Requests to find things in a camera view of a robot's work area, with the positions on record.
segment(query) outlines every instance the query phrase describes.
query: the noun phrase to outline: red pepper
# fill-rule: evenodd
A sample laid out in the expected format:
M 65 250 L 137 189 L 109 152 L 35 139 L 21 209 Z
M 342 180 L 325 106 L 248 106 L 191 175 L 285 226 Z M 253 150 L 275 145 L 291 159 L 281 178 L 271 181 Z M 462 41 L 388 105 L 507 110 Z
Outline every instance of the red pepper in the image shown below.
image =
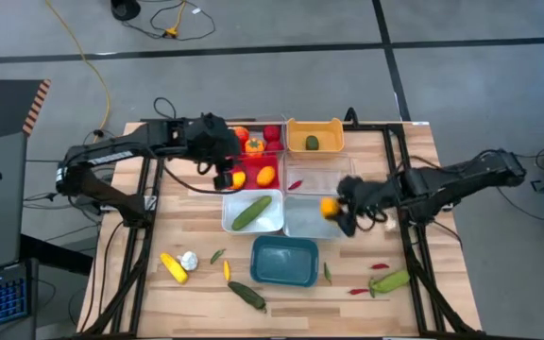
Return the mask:
M 368 292 L 367 288 L 361 288 L 361 289 L 352 289 L 348 293 L 350 295 L 357 295 L 357 294 L 367 293 L 367 292 Z
M 371 269 L 385 269 L 385 268 L 389 268 L 389 265 L 385 263 L 377 263 L 377 264 L 371 265 L 370 268 Z
M 288 190 L 295 190 L 297 189 L 299 186 L 301 186 L 301 183 L 303 182 L 303 180 L 298 180 L 297 182 L 289 185 L 289 188 Z

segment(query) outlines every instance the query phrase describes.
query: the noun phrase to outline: plastic food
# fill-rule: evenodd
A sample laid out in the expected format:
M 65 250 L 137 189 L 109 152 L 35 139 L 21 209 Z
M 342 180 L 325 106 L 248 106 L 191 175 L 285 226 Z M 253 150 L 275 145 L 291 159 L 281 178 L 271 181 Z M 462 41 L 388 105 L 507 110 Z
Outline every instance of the plastic food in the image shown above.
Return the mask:
M 306 137 L 306 150 L 317 150 L 318 139 L 315 136 Z
M 325 279 L 332 285 L 331 281 L 331 271 L 329 270 L 329 267 L 327 266 L 327 263 L 325 263 Z
M 284 146 L 279 141 L 274 142 L 268 142 L 268 144 L 265 145 L 265 151 L 282 151 L 284 150 Z
M 287 188 L 287 190 L 296 190 L 298 187 L 301 186 L 301 183 L 303 183 L 303 180 L 298 180 L 298 181 L 296 181 L 295 183 L 289 185 L 289 187 Z
M 228 282 L 229 289 L 232 290 L 237 296 L 241 297 L 241 299 L 253 306 L 256 310 L 266 312 L 265 310 L 265 300 L 263 297 L 260 297 L 259 294 L 255 293 L 253 289 L 245 286 L 242 283 L 236 282 L 236 281 L 230 281 Z
M 278 126 L 267 126 L 263 128 L 263 138 L 266 142 L 276 142 L 281 139 L 281 128 Z
M 179 263 L 181 264 L 182 268 L 186 269 L 187 271 L 195 270 L 198 266 L 198 258 L 194 252 L 186 251 L 184 255 L 181 256 Z
M 245 142 L 245 152 L 250 157 L 261 157 L 264 153 L 264 141 L 250 138 Z
M 350 295 L 358 295 L 361 293 L 368 293 L 368 288 L 352 289 L 348 292 Z
M 232 230 L 241 230 L 251 223 L 264 209 L 272 203 L 272 196 L 265 195 L 256 200 L 241 212 L 232 222 Z
M 368 288 L 374 293 L 389 293 L 405 285 L 410 279 L 411 277 L 408 275 L 408 272 L 402 269 L 378 281 L 371 279 L 368 282 Z
M 182 268 L 182 266 L 176 260 L 174 260 L 171 255 L 161 253 L 161 262 L 165 265 L 167 270 L 169 270 L 177 282 L 184 283 L 188 280 L 188 274 L 186 274 L 184 268 Z
M 274 171 L 274 167 L 265 166 L 257 174 L 257 185 L 261 187 L 266 187 L 270 185 L 272 181 L 274 181 L 275 177 L 276 177 L 276 171 Z
M 228 263 L 228 260 L 224 261 L 224 279 L 230 281 L 230 263 Z
M 245 145 L 245 143 L 249 140 L 249 130 L 247 130 L 244 127 L 233 127 L 234 134 L 236 134 L 236 137 L 238 137 L 238 142 L 240 145 Z
M 336 198 L 323 197 L 320 200 L 320 213 L 322 213 L 322 217 L 324 218 L 336 216 L 340 209 L 341 207 L 339 206 L 339 202 L 337 202 Z
M 370 268 L 371 269 L 385 269 L 385 268 L 389 268 L 389 265 L 385 263 L 377 263 L 377 264 L 371 265 Z
M 232 190 L 238 190 L 245 185 L 245 182 L 247 181 L 247 175 L 245 175 L 244 172 L 238 171 L 232 174 L 232 186 L 230 187 Z
M 212 260 L 210 261 L 210 264 L 213 264 L 215 261 L 217 261 L 217 259 L 219 259 L 220 256 L 222 256 L 222 254 L 224 254 L 224 251 L 226 251 L 225 249 L 219 249 L 217 251 L 215 251 L 215 254 L 213 254 L 212 256 Z

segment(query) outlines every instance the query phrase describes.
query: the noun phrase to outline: teal plastic container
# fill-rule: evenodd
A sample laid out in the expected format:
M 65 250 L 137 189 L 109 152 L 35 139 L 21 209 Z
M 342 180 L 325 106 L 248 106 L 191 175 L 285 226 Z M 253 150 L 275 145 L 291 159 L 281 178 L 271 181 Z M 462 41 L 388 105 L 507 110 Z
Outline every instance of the teal plastic container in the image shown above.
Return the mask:
M 251 250 L 251 278 L 262 283 L 311 287 L 318 279 L 318 246 L 306 239 L 260 236 Z

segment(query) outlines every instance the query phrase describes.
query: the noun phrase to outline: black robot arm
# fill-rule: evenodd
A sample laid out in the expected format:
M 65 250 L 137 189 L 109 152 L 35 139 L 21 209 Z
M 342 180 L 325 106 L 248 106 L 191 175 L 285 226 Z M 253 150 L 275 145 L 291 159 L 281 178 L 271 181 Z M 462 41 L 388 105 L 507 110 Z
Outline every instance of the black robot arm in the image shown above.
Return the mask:
M 230 169 L 240 154 L 238 139 L 224 119 L 211 113 L 197 119 L 152 121 L 129 135 L 72 146 L 59 164 L 56 189 L 65 196 L 85 195 L 116 208 L 125 226 L 141 228 L 145 221 L 144 198 L 127 195 L 99 180 L 91 168 L 133 157 L 184 159 L 215 167 L 215 190 L 231 186 Z
M 332 217 L 347 236 L 356 230 L 356 216 L 376 218 L 384 209 L 399 208 L 413 224 L 428 224 L 443 207 L 492 186 L 518 186 L 526 170 L 513 153 L 487 150 L 470 161 L 447 167 L 409 168 L 386 182 L 343 178 L 337 187 L 347 211 Z

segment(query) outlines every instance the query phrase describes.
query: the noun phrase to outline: wooden table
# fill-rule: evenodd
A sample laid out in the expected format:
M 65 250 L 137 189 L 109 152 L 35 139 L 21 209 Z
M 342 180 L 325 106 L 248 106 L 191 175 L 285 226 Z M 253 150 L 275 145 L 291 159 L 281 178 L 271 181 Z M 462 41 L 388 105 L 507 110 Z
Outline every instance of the wooden table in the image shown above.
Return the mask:
M 127 124 L 125 133 L 130 133 L 139 125 Z M 410 155 L 438 162 L 430 126 L 404 123 L 404 130 Z M 381 133 L 346 132 L 345 140 L 344 152 L 352 157 L 356 174 L 364 179 L 385 180 L 388 171 Z M 135 193 L 141 164 L 141 159 L 118 162 L 112 185 L 128 194 Z M 198 175 L 194 163 L 173 160 L 167 166 L 196 187 L 213 188 L 211 177 Z M 321 267 L 315 287 L 259 284 L 249 275 L 251 245 L 256 236 L 236 236 L 224 232 L 220 222 L 221 203 L 219 195 L 201 195 L 188 191 L 164 176 L 144 287 L 138 331 L 140 337 L 417 334 L 408 286 L 375 299 L 369 294 L 348 294 L 352 288 L 366 288 L 371 275 L 383 275 L 382 271 L 378 273 L 369 269 L 372 264 L 386 263 L 392 269 L 405 267 L 399 231 L 386 232 L 383 226 L 378 226 L 369 233 L 358 231 L 354 238 L 317 241 Z M 454 230 L 450 213 L 441 213 L 437 220 Z M 103 221 L 95 259 L 95 299 L 88 326 L 97 315 L 104 248 L 112 230 L 120 221 L 118 213 L 107 215 Z M 428 227 L 428 235 L 439 290 L 471 327 L 479 329 L 480 322 L 459 244 L 445 231 L 433 226 Z M 127 238 L 128 229 L 121 228 L 111 242 L 103 302 L 105 306 L 117 290 Z M 255 311 L 230 291 L 224 280 L 222 261 L 209 264 L 209 259 L 219 248 L 226 249 L 223 259 L 229 260 L 232 279 L 254 288 L 265 297 L 267 314 Z M 187 250 L 199 256 L 199 267 L 190 273 L 186 284 L 180 285 L 162 265 L 159 255 L 168 252 L 177 256 Z M 322 274 L 324 262 L 331 270 L 332 285 Z M 79 327 L 88 311 L 91 282 L 92 278 L 83 301 Z M 422 286 L 421 292 L 428 328 L 432 329 L 434 323 L 429 297 Z M 127 306 L 131 306 L 132 301 L 133 291 L 126 300 L 121 330 L 128 329 L 130 308 Z

